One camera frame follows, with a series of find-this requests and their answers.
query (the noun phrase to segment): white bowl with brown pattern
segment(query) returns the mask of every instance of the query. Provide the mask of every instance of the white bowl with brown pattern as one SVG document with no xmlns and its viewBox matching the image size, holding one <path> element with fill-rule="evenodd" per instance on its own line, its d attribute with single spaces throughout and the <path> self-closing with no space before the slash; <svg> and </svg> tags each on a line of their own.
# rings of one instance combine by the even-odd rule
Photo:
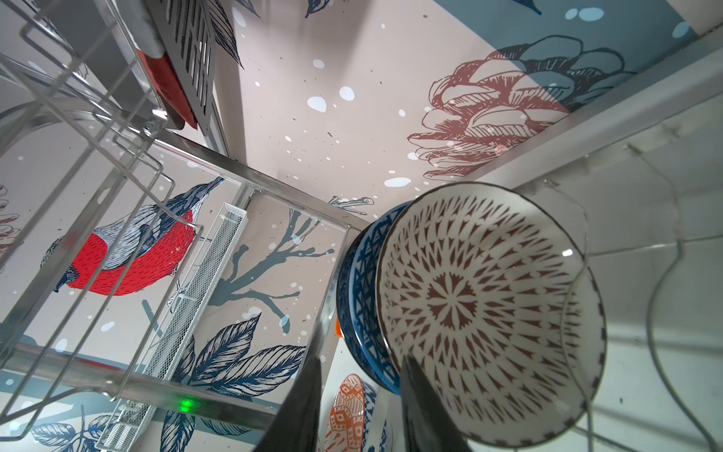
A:
<svg viewBox="0 0 723 452">
<path fill-rule="evenodd" d="M 377 267 L 390 356 L 400 371 L 404 355 L 416 358 L 466 437 L 502 447 L 553 439 L 585 412 L 604 367 L 589 270 L 562 318 L 582 268 L 568 234 L 525 197 L 478 182 L 430 190 L 399 215 Z"/>
</svg>

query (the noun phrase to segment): bird wing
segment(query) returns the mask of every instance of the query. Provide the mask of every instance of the bird wing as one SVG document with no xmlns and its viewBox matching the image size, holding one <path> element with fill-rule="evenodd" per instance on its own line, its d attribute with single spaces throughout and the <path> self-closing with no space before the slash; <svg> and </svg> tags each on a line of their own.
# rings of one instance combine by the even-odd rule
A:
<svg viewBox="0 0 723 452">
<path fill-rule="evenodd" d="M 141 246 L 138 252 L 138 257 L 143 256 L 159 239 L 159 228 L 161 224 L 160 216 L 153 221 L 155 214 L 158 212 L 157 205 L 144 205 L 142 206 L 136 215 L 131 220 L 128 228 L 123 233 L 123 237 L 120 239 L 118 246 L 113 250 L 108 260 L 103 265 L 103 270 L 113 270 L 114 268 L 122 267 L 126 265 L 128 260 L 133 254 L 133 251 L 138 246 L 138 242 L 141 236 L 152 227 L 151 233 L 145 240 L 145 243 Z M 123 225 L 128 220 L 128 216 L 124 216 L 120 220 L 111 223 L 107 226 L 102 226 L 93 231 L 93 233 L 99 236 L 106 243 L 108 247 L 113 244 L 113 241 L 120 234 Z"/>
</svg>

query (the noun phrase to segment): bird head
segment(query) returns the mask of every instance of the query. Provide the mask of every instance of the bird head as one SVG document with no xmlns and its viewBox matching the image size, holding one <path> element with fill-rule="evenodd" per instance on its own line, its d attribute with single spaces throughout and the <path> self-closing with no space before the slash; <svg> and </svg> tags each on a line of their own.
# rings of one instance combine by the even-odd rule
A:
<svg viewBox="0 0 723 452">
<path fill-rule="evenodd" d="M 46 262 L 50 259 L 50 256 L 53 254 L 53 251 L 58 247 L 60 244 L 60 241 L 63 239 L 63 237 L 60 237 L 57 239 L 53 244 L 48 248 L 48 251 L 46 251 L 45 255 L 43 256 L 43 261 L 40 263 L 40 266 L 42 267 L 45 265 Z M 80 277 L 80 272 L 77 268 L 71 264 L 67 270 L 65 270 L 65 273 L 63 273 L 63 276 L 60 278 L 60 281 L 58 281 L 58 285 L 55 286 L 55 291 L 58 292 L 60 288 L 63 286 L 63 284 L 69 284 L 76 279 Z"/>
</svg>

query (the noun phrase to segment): patterned bowl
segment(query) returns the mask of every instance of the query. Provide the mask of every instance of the patterned bowl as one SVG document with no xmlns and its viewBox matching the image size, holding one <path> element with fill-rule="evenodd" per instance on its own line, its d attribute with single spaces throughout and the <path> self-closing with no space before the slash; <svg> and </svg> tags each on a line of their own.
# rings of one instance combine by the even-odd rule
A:
<svg viewBox="0 0 723 452">
<path fill-rule="evenodd" d="M 377 269 L 392 361 L 416 358 L 468 438 L 550 440 L 584 413 L 605 363 L 602 302 L 582 270 L 573 240 L 517 193 L 476 182 L 430 190 L 392 225 Z"/>
<path fill-rule="evenodd" d="M 375 378 L 375 372 L 372 365 L 369 363 L 369 360 L 364 357 L 362 343 L 354 332 L 354 327 L 351 323 L 352 315 L 349 312 L 349 271 L 351 270 L 352 262 L 354 260 L 354 252 L 359 246 L 359 243 L 362 241 L 364 232 L 369 230 L 370 227 L 371 226 L 367 227 L 367 229 L 360 233 L 351 243 L 349 251 L 346 253 L 344 260 L 341 262 L 341 266 L 339 267 L 339 277 L 336 287 L 336 315 L 339 321 L 339 326 L 341 327 L 342 337 L 344 338 L 344 342 L 346 342 L 349 353 L 351 353 L 351 356 L 354 357 L 356 363 L 368 376 L 373 378 L 375 382 L 382 384 L 380 381 L 377 381 L 378 378 Z"/>
<path fill-rule="evenodd" d="M 377 391 L 357 374 L 348 375 L 339 386 L 329 413 L 324 439 L 325 452 L 360 452 L 367 443 Z M 391 426 L 384 422 L 380 452 L 392 444 Z"/>
<path fill-rule="evenodd" d="M 384 345 L 382 331 L 377 319 L 377 262 L 387 233 L 402 210 L 405 202 L 385 213 L 364 233 L 356 249 L 354 262 L 349 273 L 348 300 L 352 312 L 351 324 L 361 343 L 365 359 L 374 369 L 374 381 L 383 388 L 399 394 L 399 373 L 394 368 L 389 352 Z"/>
</svg>

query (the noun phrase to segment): red bird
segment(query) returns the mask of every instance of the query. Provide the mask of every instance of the red bird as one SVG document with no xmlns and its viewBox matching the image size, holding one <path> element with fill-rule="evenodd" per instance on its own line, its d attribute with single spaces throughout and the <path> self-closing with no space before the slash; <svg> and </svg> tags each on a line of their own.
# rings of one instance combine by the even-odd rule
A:
<svg viewBox="0 0 723 452">
<path fill-rule="evenodd" d="M 189 191 L 174 197 L 167 203 L 168 209 L 187 221 L 197 221 L 201 204 L 206 200 L 211 190 L 223 181 L 217 177 L 207 184 L 200 184 Z M 95 282 L 90 287 L 91 292 L 108 295 L 123 273 L 131 254 L 138 246 L 141 236 L 151 228 L 151 233 L 141 245 L 138 256 L 131 264 L 123 282 L 116 290 L 116 295 L 127 295 L 144 289 L 164 276 L 173 274 L 176 266 L 181 262 L 186 251 L 194 239 L 194 229 L 172 219 L 166 212 L 162 212 L 151 224 L 158 212 L 158 205 L 144 205 L 131 220 L 128 229 L 123 234 L 116 249 L 103 265 Z M 93 230 L 83 248 L 75 257 L 73 263 L 65 271 L 55 288 L 57 292 L 63 284 L 73 289 L 83 289 L 93 276 L 100 262 L 106 256 L 108 248 L 121 231 L 128 216 Z M 41 266 L 48 261 L 63 237 L 57 239 L 48 248 Z"/>
</svg>

